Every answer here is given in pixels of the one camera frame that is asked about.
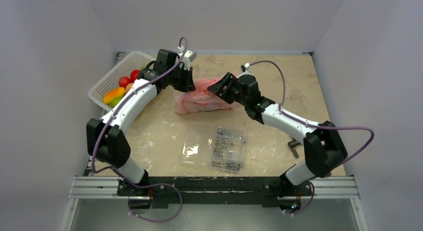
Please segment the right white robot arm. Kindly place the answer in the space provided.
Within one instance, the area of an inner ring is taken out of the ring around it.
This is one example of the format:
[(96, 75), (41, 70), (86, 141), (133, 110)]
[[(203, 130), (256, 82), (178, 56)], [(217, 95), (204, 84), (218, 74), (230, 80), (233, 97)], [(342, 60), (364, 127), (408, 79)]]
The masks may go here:
[(247, 115), (261, 124), (274, 127), (303, 145), (304, 161), (281, 175), (280, 188), (293, 194), (311, 178), (324, 178), (346, 158), (347, 151), (333, 123), (308, 121), (283, 111), (275, 101), (261, 95), (258, 82), (250, 74), (235, 77), (227, 73), (208, 91), (228, 104), (241, 104)]

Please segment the pink plastic bag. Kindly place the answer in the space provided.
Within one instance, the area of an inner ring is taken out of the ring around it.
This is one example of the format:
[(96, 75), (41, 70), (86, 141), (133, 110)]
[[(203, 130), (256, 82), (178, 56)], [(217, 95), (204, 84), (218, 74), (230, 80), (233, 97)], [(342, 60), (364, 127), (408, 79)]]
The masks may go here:
[(237, 104), (228, 104), (221, 100), (208, 87), (220, 81), (215, 76), (211, 78), (197, 78), (194, 80), (195, 90), (174, 96), (175, 112), (177, 114), (190, 114), (198, 112), (209, 112), (215, 110), (233, 110)]

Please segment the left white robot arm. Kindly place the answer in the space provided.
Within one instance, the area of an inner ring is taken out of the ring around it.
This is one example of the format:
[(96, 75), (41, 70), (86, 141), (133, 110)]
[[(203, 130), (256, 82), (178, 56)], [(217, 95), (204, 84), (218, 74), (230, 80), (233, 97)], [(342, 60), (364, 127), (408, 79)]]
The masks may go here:
[(92, 118), (86, 125), (92, 171), (99, 172), (95, 168), (96, 161), (107, 164), (130, 182), (129, 189), (138, 196), (148, 191), (148, 173), (131, 158), (125, 135), (139, 113), (163, 89), (171, 86), (181, 92), (195, 90), (191, 63), (197, 54), (182, 45), (178, 49), (177, 52), (160, 49), (155, 59), (142, 65), (140, 70), (132, 70), (133, 85), (118, 87), (104, 95), (108, 112), (100, 119)]

